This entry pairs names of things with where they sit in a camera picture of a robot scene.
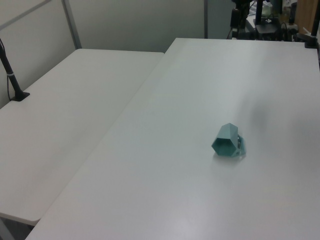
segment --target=table leg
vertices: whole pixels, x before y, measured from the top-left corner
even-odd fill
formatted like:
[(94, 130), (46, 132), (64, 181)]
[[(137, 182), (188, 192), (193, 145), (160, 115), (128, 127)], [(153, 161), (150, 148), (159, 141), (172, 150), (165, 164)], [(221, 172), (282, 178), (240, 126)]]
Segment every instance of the table leg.
[(8, 228), (6, 227), (6, 225), (4, 224), (1, 218), (0, 218), (0, 237), (3, 240), (15, 240), (15, 238), (11, 235), (10, 231), (8, 230)]

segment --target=gray floor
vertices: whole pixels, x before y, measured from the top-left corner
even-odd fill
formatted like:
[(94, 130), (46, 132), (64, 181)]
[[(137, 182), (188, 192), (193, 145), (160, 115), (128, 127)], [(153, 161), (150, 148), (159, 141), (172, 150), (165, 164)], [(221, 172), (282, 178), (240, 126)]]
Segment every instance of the gray floor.
[[(27, 224), (23, 224), (17, 221), (12, 221), (6, 218), (0, 217), (6, 228), (11, 233), (12, 237), (15, 240), (25, 240), (31, 230), (34, 228), (33, 226), (29, 226)], [(9, 240), (1, 238), (3, 234), (0, 233), (0, 240)]]

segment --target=white folding table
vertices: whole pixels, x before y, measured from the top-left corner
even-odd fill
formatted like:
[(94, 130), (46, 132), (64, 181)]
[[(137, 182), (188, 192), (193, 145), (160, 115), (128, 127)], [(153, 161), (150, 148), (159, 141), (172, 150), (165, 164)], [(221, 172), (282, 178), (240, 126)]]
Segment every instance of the white folding table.
[(27, 239), (318, 239), (319, 146), (316, 50), (176, 39)]
[(76, 50), (0, 110), (0, 217), (35, 225), (163, 53)]

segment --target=black pole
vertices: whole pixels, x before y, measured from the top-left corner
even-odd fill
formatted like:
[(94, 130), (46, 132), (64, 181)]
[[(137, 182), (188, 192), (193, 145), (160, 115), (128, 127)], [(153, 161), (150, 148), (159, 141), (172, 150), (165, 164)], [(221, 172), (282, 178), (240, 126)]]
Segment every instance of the black pole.
[(313, 21), (313, 27), (311, 31), (311, 36), (312, 37), (317, 37), (317, 32), (319, 28), (319, 20), (320, 20), (320, 0), (318, 0), (318, 5), (316, 7), (316, 12), (314, 16), (314, 21)]
[(18, 81), (16, 79), (16, 76), (14, 74), (14, 71), (12, 70), (10, 63), (8, 61), (5, 47), (4, 47), (1, 39), (0, 39), (0, 59), (1, 59), (1, 62), (4, 66), (5, 71), (6, 71), (6, 74), (9, 77), (10, 82), (11, 82), (13, 89), (14, 89), (15, 96), (11, 100), (21, 102), (23, 99), (28, 97), (30, 95), (30, 93), (23, 92), (21, 90), (21, 88), (18, 84)]
[(255, 25), (261, 24), (262, 7), (264, 6), (264, 0), (256, 1), (256, 12), (255, 12)]

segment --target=small blue object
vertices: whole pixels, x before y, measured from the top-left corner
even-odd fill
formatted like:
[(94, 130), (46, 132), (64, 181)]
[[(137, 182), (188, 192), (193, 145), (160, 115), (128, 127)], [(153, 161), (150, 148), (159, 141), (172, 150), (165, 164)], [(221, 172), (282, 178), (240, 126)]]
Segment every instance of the small blue object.
[(238, 127), (231, 123), (220, 128), (212, 148), (219, 156), (230, 158), (246, 154), (244, 139), (238, 135)]

